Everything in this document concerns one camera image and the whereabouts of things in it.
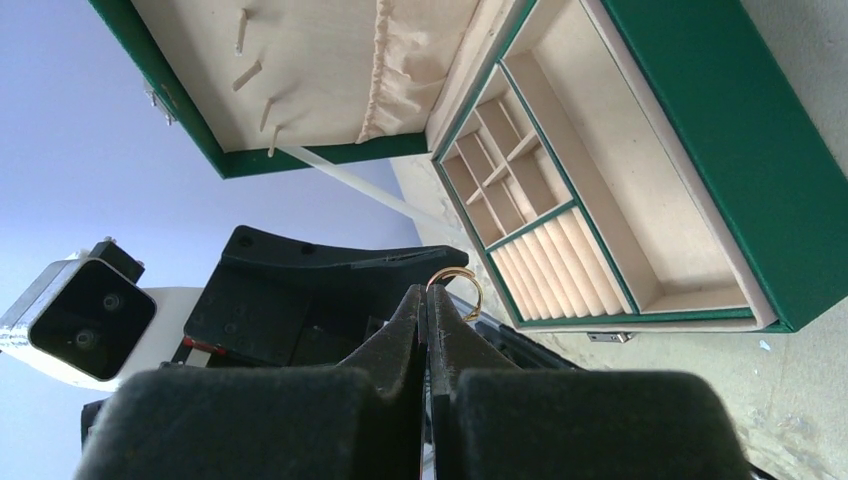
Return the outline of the green jewelry box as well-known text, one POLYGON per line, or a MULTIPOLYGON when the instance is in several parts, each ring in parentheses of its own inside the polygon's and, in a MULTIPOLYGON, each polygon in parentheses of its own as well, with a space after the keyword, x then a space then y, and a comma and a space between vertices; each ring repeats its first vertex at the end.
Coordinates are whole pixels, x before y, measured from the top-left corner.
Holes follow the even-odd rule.
POLYGON ((795 332, 847 181, 738 1, 97 1, 226 179, 430 162, 517 327, 795 332))

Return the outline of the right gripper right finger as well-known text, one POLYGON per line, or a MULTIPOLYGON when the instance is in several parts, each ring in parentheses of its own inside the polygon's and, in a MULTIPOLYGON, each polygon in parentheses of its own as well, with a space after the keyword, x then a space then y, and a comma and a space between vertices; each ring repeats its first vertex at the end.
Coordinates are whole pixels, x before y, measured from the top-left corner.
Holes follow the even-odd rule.
POLYGON ((439 479, 746 479, 725 408, 673 371, 521 369, 427 290, 439 479))

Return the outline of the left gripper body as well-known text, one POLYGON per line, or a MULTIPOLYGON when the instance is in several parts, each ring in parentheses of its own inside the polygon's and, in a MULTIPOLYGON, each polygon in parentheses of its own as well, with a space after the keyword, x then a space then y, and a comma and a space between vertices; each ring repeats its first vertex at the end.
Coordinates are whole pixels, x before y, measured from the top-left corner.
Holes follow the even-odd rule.
POLYGON ((440 269, 464 267, 465 252, 445 245, 367 250, 313 244, 238 226, 161 367, 282 368, 342 363, 358 348, 358 366, 404 370, 418 337, 370 343, 408 289, 440 269))

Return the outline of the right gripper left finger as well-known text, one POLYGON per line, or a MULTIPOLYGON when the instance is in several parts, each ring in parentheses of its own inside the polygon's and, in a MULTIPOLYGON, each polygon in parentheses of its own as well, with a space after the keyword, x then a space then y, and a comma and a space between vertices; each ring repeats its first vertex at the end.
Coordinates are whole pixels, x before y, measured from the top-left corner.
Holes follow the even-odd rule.
POLYGON ((335 366, 167 366, 98 413, 79 479, 417 479, 424 289, 335 366))

